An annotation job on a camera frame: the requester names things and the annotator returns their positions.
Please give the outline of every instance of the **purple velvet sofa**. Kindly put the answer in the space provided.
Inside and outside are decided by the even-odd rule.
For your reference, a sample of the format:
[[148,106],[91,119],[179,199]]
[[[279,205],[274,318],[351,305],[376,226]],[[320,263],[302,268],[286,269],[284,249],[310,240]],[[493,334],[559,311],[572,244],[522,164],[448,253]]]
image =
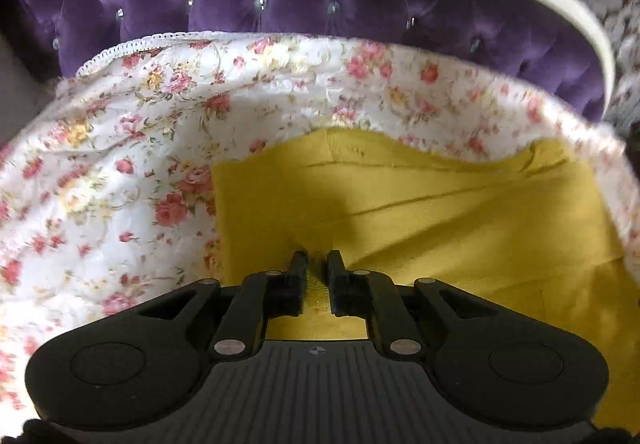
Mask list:
[[530,81],[600,119],[602,57],[537,0],[0,0],[0,32],[40,80],[164,33],[299,32],[418,46]]

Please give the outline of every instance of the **white floral cloth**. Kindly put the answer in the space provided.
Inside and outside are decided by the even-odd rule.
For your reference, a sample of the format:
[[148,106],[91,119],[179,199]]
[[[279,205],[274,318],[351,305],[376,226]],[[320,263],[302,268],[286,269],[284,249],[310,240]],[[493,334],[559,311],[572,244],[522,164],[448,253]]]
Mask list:
[[593,164],[640,278],[639,193],[624,144],[524,82],[403,46],[214,33],[137,40],[81,74],[0,152],[8,435],[35,416],[23,377],[39,345],[219,273],[210,165],[316,128],[379,130],[468,161],[565,138]]

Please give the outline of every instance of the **yellow fabric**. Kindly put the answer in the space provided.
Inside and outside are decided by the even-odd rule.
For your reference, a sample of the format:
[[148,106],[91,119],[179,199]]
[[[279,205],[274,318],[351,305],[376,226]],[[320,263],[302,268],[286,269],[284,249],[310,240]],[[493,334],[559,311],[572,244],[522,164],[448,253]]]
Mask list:
[[[640,430],[638,290],[587,163],[555,140],[471,164],[381,134],[320,130],[213,168],[222,280],[338,249],[348,268],[433,276],[575,332],[610,367],[596,422]],[[305,315],[272,338],[357,338],[311,280]]]

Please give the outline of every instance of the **tufted backrest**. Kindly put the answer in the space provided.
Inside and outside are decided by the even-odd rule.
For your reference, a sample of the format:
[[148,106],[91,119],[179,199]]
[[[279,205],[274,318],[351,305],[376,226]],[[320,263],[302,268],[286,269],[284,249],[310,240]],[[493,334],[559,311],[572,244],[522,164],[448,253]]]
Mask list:
[[363,37],[454,55],[557,94],[590,119],[604,107],[600,60],[535,0],[0,0],[0,29],[28,68],[72,76],[101,50],[162,32]]

